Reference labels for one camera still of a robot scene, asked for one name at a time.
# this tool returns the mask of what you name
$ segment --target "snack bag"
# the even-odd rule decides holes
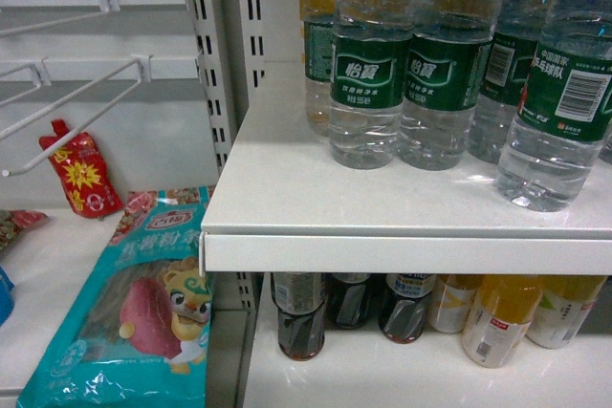
[[[205,187],[130,195],[17,407],[205,406],[212,279],[199,275],[198,238],[208,199]]]
[[[0,250],[13,243],[21,231],[44,220],[47,215],[35,210],[0,209]]]
[[[51,122],[55,136],[38,140],[43,149],[49,148],[70,130],[63,119]],[[106,161],[92,137],[80,133],[49,157],[61,180],[68,203],[82,217],[95,219],[123,209],[121,198],[108,179]]]

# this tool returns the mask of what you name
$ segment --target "blue item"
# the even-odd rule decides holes
[[[198,269],[205,187],[128,197],[17,408],[203,408],[212,283]]]
[[[0,268],[0,325],[11,315],[15,302],[12,299],[11,290],[14,283],[2,268]]]

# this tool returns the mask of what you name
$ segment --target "yellow juice bottle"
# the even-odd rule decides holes
[[[482,278],[482,274],[438,274],[427,323],[438,332],[461,332]]]
[[[540,276],[543,296],[527,336],[544,348],[570,343],[595,306],[607,276]]]
[[[483,367],[505,365],[527,332],[541,296],[537,276],[486,275],[461,337],[466,354]]]

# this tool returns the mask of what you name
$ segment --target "beverage bottle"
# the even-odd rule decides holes
[[[293,360],[313,358],[325,340],[325,275],[275,272],[271,279],[280,350]]]
[[[327,136],[332,73],[332,19],[336,0],[299,0],[304,35],[306,119]]]
[[[527,331],[536,344],[557,349],[570,343],[595,306],[607,276],[540,276],[544,293]]]
[[[438,274],[427,323],[438,332],[461,332],[482,278],[481,274]]]
[[[340,164],[393,159],[413,13],[414,0],[336,0],[329,141]]]
[[[541,296],[537,276],[486,275],[461,335],[468,357],[487,368],[505,365],[527,332]]]
[[[435,280],[435,274],[386,275],[379,327],[387,338],[406,344],[421,336]]]
[[[501,0],[419,0],[410,42],[399,157],[421,169],[456,165]]]
[[[327,317],[341,329],[361,327],[368,318],[373,292],[369,273],[343,272],[327,276]]]
[[[497,166],[509,201],[558,211],[580,193],[612,110],[612,0],[554,0]]]
[[[476,101],[468,151],[497,164],[552,0],[503,0]]]

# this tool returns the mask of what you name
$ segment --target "dark bottle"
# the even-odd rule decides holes
[[[396,343],[411,343],[423,332],[435,274],[386,275],[379,327]]]
[[[372,275],[361,272],[327,276],[327,317],[337,327],[356,329],[367,320],[372,300]]]
[[[271,280],[281,351],[293,360],[313,358],[325,340],[325,275],[275,272]]]

